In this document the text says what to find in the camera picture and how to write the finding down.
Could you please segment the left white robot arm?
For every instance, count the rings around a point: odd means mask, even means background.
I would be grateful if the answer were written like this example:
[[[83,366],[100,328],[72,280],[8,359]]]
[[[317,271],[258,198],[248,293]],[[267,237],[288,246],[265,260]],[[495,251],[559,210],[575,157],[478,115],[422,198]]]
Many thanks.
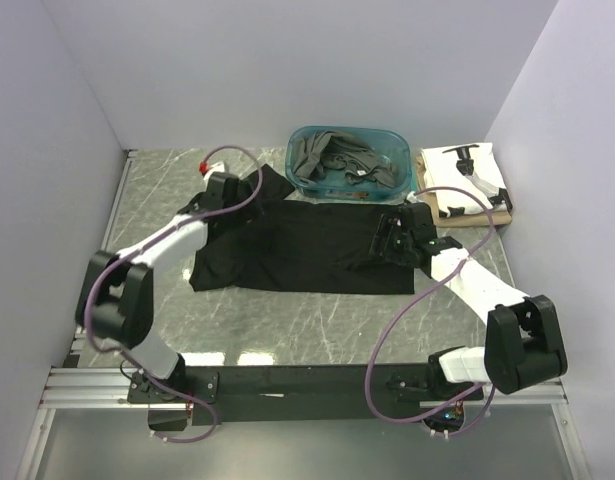
[[[98,251],[89,260],[75,310],[91,345],[100,353],[119,351],[152,378],[163,401],[180,399],[187,388],[185,361],[154,329],[155,277],[260,211],[256,196],[263,171],[241,179],[218,171],[165,226],[116,252]]]

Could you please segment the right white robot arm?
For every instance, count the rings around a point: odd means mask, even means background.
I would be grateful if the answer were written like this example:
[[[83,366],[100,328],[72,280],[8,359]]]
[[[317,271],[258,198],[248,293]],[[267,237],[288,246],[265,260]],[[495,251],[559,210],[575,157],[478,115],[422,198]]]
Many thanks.
[[[462,300],[486,327],[484,346],[454,347],[429,357],[423,386],[434,397],[447,399],[461,384],[477,383],[512,394],[567,372],[554,303],[503,282],[459,241],[439,236],[429,206],[408,204],[382,215],[369,252],[421,270]]]

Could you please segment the black t shirt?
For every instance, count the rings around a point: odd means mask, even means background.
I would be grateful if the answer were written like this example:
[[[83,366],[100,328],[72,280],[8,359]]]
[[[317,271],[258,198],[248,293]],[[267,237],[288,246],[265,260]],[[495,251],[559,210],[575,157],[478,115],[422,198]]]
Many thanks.
[[[245,208],[214,219],[220,232],[195,254],[194,291],[413,293],[412,269],[369,252],[381,217],[394,206],[291,200],[293,185],[268,165],[245,181],[241,199],[259,193]]]

